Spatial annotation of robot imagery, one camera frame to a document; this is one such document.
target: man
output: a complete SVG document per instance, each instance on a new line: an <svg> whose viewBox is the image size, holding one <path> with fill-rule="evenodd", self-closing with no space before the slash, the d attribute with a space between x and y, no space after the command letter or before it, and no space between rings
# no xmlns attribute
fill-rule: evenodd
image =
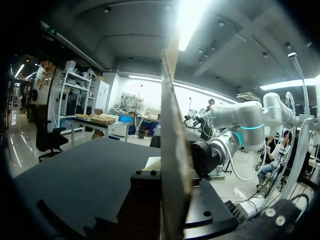
<svg viewBox="0 0 320 240"><path fill-rule="evenodd" d="M291 138L292 134L287 130L284 132L282 144L278 144L274 148L272 153L270 153L270 148L267 148L266 153L273 161L270 164L264 165L262 167L261 171L258 174L258 186L261 187L263 185L267 173L272 173L275 169L278 169L283 162L286 162L288 160Z"/></svg>
<svg viewBox="0 0 320 240"><path fill-rule="evenodd" d="M208 102L209 102L209 106L206 107L206 112L210 111L210 107L212 105L215 105L215 100L212 99L212 98ZM208 123L202 122L201 123L201 128L202 128L202 133L200 135L200 138L208 141L209 138L210 138L209 136L212 136L211 127L208 125Z"/></svg>

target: ceiling light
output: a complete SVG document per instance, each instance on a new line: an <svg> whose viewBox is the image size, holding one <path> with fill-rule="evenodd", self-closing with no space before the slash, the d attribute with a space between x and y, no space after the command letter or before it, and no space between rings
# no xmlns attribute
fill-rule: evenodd
<svg viewBox="0 0 320 240"><path fill-rule="evenodd" d="M211 49L212 50L216 49L216 40L214 40L213 43L211 43Z"/></svg>
<svg viewBox="0 0 320 240"><path fill-rule="evenodd" d="M105 14L109 13L110 11L111 11L111 7L109 7L109 6L104 9L104 13Z"/></svg>
<svg viewBox="0 0 320 240"><path fill-rule="evenodd" d="M287 47L288 49L291 49L291 48L292 48L292 46L290 45L289 42L286 42L285 45L286 45L286 47Z"/></svg>
<svg viewBox="0 0 320 240"><path fill-rule="evenodd" d="M181 0L177 26L180 30L179 51L185 51L202 15L211 0Z"/></svg>
<svg viewBox="0 0 320 240"><path fill-rule="evenodd" d="M143 80L150 80L155 82L161 82L161 79L153 78L153 77L147 77L147 76L134 76L134 75L128 75L131 79L143 79Z"/></svg>
<svg viewBox="0 0 320 240"><path fill-rule="evenodd" d="M155 81L155 82L161 82L161 79L153 78L153 77L134 76L134 75L129 75L128 77L132 78L132 79L142 79L142 80L150 80L150 81ZM190 90L194 90L194 91L197 91L197 92L200 92L200 93L203 93L203 94L214 96L214 97L217 97L219 99L226 100L226 101L228 101L230 103L233 103L233 104L238 104L239 103L237 101L234 101L234 100L232 100L232 99L230 99L228 97L222 96L222 95L217 94L217 93L212 92L212 91L203 90L203 89L200 89L200 88L196 88L196 87L193 87L193 86L189 86L189 85L185 85L185 84L181 84L181 83L177 83L177 82L173 82L172 84L175 85L175 86L179 86L179 87L185 88L185 89L190 89Z"/></svg>
<svg viewBox="0 0 320 240"><path fill-rule="evenodd" d="M20 73L21 70L24 68L24 66L25 66L24 64L21 64L19 70L18 70L18 71L16 72L16 74L14 75L15 78L19 75L19 73Z"/></svg>
<svg viewBox="0 0 320 240"><path fill-rule="evenodd" d="M27 76L25 79L27 80L28 78L30 78L33 74L36 74L37 72L35 71L35 72L33 72L33 73L31 73L29 76Z"/></svg>
<svg viewBox="0 0 320 240"><path fill-rule="evenodd" d="M307 78L304 80L306 86L314 86L319 81L316 78ZM272 90L272 89L283 89L283 88L290 88L290 87L301 87L303 86L303 81L301 79L292 80L292 81L282 81L273 84L263 85L260 88L264 91Z"/></svg>

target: floor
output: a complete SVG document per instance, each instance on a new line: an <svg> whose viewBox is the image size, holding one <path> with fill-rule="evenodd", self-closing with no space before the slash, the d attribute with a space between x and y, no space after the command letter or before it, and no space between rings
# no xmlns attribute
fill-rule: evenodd
<svg viewBox="0 0 320 240"><path fill-rule="evenodd" d="M43 155L44 152L39 152L36 148L36 134L37 130L35 124L28 122L25 114L17 114L15 125L9 128L7 134L9 154L11 156L11 159L8 157L7 162L9 172L13 178L27 169L32 168L34 165L39 164L38 157ZM77 146L90 141L92 135L93 132L75 132L75 145ZM66 151L72 147L71 134L65 134L64 136L69 139L69 143L61 146L61 149ZM150 141L150 137L139 139L136 135L131 135L128 138L129 143L143 146L149 146ZM239 180L234 173L227 172L225 173L224 179L213 178L211 180L211 185L224 202L227 202L228 200L231 200L233 203L245 201L256 193L258 178L257 173L255 172L255 166L259 160L259 155L255 152L237 151L233 156L237 173L243 178L254 177L251 180L242 181ZM295 196L298 193L301 194L302 192L307 194L310 198L313 196L313 191L300 183L297 184L292 196ZM271 194L269 202L273 201L279 194L278 189L276 189ZM296 205L301 209L305 209L305 200L300 198Z"/></svg>

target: office chair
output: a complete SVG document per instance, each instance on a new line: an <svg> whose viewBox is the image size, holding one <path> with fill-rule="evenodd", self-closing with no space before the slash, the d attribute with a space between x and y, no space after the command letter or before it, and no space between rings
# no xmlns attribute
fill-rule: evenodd
<svg viewBox="0 0 320 240"><path fill-rule="evenodd" d="M67 144L69 140L61 136L61 131L66 130L65 127L55 128L52 132L48 132L47 125L51 123L51 121L39 117L37 105L31 104L29 107L36 125L36 148L41 152L51 150L51 152L39 156L39 163L41 163L43 158L51 158L61 153L62 150L60 146Z"/></svg>

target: black tabletop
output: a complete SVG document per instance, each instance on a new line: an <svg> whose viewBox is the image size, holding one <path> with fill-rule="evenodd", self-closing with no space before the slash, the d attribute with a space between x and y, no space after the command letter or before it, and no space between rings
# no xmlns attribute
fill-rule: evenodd
<svg viewBox="0 0 320 240"><path fill-rule="evenodd" d="M98 137L64 151L14 178L20 196L49 233L56 231L36 207L43 199L81 234L95 217L117 222L117 213L130 189L130 177L160 149Z"/></svg>
<svg viewBox="0 0 320 240"><path fill-rule="evenodd" d="M201 137L198 135L195 135L194 133L190 132L189 130L185 130L185 138L190 143L193 144L197 141L204 141ZM153 134L153 137L151 139L150 147L154 148L160 148L161 147L161 126L158 124L156 126L155 132Z"/></svg>

